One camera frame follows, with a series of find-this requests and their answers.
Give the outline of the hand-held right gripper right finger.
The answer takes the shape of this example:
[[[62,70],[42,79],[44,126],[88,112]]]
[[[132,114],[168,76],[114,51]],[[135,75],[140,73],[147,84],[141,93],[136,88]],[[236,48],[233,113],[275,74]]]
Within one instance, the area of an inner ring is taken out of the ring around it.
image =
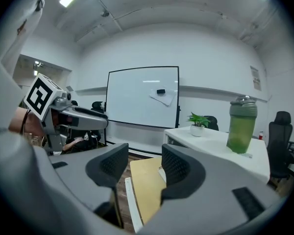
[[[241,166],[176,145],[162,146],[166,187],[142,235],[256,235],[284,201]]]

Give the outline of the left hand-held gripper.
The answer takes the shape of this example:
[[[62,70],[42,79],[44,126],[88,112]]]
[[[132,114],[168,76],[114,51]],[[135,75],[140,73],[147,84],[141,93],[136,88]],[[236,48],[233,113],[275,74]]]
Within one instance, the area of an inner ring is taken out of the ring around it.
[[[47,139],[47,152],[61,152],[67,134],[53,125],[52,111],[59,112],[59,124],[74,130],[102,130],[108,126],[108,116],[82,107],[72,106],[71,94],[50,78],[39,73],[24,97],[24,103],[39,119]]]

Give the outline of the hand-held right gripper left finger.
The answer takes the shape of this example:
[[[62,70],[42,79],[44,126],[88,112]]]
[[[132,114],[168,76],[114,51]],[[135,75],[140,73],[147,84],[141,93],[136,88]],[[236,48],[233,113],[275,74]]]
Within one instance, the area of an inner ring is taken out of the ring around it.
[[[66,187],[92,211],[112,206],[128,163],[128,144],[49,157]]]

